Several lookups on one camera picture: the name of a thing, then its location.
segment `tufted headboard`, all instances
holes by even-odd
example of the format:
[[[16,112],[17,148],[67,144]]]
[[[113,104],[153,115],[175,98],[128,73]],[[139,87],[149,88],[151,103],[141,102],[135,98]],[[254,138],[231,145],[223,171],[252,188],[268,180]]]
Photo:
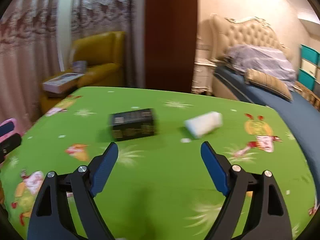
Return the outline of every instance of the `tufted headboard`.
[[[283,46],[276,33],[264,19],[248,17],[239,21],[210,15],[210,27],[213,35],[212,61],[223,61],[228,48],[236,44],[271,47],[281,50],[290,61],[290,49]]]

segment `metal screw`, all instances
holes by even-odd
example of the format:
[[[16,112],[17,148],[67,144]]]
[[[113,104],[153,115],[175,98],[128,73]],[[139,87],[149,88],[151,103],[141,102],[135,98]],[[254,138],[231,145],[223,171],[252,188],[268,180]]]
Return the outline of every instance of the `metal screw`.
[[[241,167],[239,165],[233,165],[232,169],[237,172],[241,171]]]
[[[86,172],[86,171],[87,171],[87,166],[80,166],[80,167],[78,168],[78,171],[79,171],[79,172]]]
[[[271,173],[271,171],[265,171],[265,172],[264,172],[264,175],[266,175],[267,177],[271,177],[271,176],[272,176],[272,173]]]
[[[50,171],[47,176],[48,176],[48,178],[54,177],[54,171]]]

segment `cartoon print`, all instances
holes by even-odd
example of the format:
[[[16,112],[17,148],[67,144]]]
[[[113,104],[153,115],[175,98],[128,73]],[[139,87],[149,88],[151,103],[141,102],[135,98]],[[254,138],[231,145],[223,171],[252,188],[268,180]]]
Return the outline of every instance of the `cartoon print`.
[[[180,103],[180,102],[175,102],[175,101],[165,101],[163,102],[164,106],[170,106],[170,107],[176,107],[176,108],[187,108],[189,106],[193,106],[193,105],[188,105],[188,104],[183,104],[183,103]]]
[[[77,98],[80,98],[82,96],[73,96],[69,95],[65,99],[63,99],[61,102],[59,102],[55,107],[51,108],[45,116],[52,116],[59,112],[65,112],[68,110],[68,107],[72,106]]]
[[[10,167],[13,168],[19,163],[19,159],[16,156],[10,157]]]
[[[137,158],[143,157],[139,153],[143,150],[133,150],[137,145],[130,145],[125,148],[119,148],[117,162],[130,167],[137,164]]]
[[[225,147],[225,149],[227,149],[228,151],[224,153],[231,155],[231,157],[228,158],[231,164],[239,162],[255,163],[254,160],[256,160],[256,158],[254,157],[254,155],[257,154],[257,152],[247,152],[241,156],[236,156],[235,153],[240,149],[240,147],[238,147],[237,145],[231,144],[231,147]]]
[[[312,216],[313,214],[315,214],[318,208],[319,208],[319,205],[317,204],[317,197],[315,197],[315,202],[313,207],[308,210],[309,216]]]
[[[292,239],[296,239],[297,236],[299,235],[299,224],[296,224],[293,228],[292,228]]]
[[[87,117],[89,116],[90,114],[96,114],[94,112],[90,112],[88,109],[81,109],[79,110],[78,112],[75,112],[73,113],[74,115],[80,115],[80,116],[83,116],[83,117]]]
[[[249,117],[249,120],[245,122],[244,128],[248,134],[254,135],[256,141],[248,142],[246,147],[234,153],[235,157],[244,155],[251,148],[258,148],[267,153],[271,153],[274,150],[273,142],[282,142],[278,136],[273,136],[272,128],[263,121],[263,116],[258,116],[258,121],[255,121],[253,116],[245,114]]]
[[[65,152],[80,161],[87,162],[89,161],[89,158],[86,147],[86,144],[73,144],[68,149],[66,149]]]
[[[217,219],[220,211],[222,209],[222,204],[213,205],[213,204],[204,204],[198,203],[194,206],[193,210],[197,213],[195,216],[187,217],[188,220],[193,220],[193,224],[185,226],[185,228],[193,228],[201,226],[199,231],[193,236],[202,234],[205,231],[208,231]]]
[[[1,181],[0,181],[0,204],[1,205],[4,204],[4,192],[3,192]]]
[[[20,223],[25,225],[24,218],[31,216],[32,208],[36,200],[36,196],[41,188],[44,180],[42,171],[36,171],[31,175],[27,175],[26,171],[21,172],[21,178],[23,179],[16,188],[14,197],[15,200],[11,203],[13,209],[17,207],[22,208],[22,212],[19,215]]]
[[[287,135],[289,140],[295,140],[295,137],[294,137],[294,135],[292,133],[286,132],[285,134]]]

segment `yellow armchair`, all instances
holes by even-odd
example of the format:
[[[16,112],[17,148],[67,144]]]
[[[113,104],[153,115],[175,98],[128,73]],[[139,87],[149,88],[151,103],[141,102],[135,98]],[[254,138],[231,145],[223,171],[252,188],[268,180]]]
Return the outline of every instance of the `yellow armchair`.
[[[124,86],[123,74],[124,32],[107,32],[85,37],[73,42],[69,58],[69,69],[57,73],[54,77],[71,72],[72,63],[85,60],[87,72],[77,80],[77,88],[85,86]],[[45,114],[61,98],[50,98],[42,91],[40,95],[41,111]]]

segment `blanket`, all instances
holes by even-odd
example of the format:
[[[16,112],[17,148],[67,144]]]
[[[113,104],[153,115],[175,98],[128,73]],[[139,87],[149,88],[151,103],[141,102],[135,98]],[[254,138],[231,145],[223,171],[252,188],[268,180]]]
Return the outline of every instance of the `blanket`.
[[[269,47],[235,45],[228,51],[232,68],[244,74],[247,68],[259,70],[283,81],[293,91],[296,73],[282,51]]]

